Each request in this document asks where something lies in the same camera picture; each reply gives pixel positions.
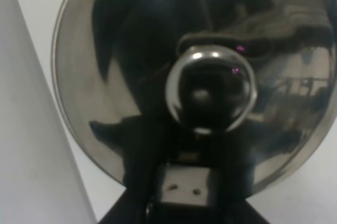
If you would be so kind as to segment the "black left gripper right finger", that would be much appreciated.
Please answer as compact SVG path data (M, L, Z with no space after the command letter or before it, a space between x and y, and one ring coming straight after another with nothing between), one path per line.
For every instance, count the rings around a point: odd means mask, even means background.
M216 170L214 223L268 223L247 201L253 195L258 137L247 129L210 132L210 157Z

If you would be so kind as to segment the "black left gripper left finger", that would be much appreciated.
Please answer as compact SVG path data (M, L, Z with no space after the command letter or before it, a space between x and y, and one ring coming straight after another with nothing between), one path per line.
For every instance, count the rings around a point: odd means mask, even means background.
M153 201L156 174L165 161L174 124L167 115L132 116L115 124L96 122L96 137L123 154L124 193L101 223L175 223L174 211Z

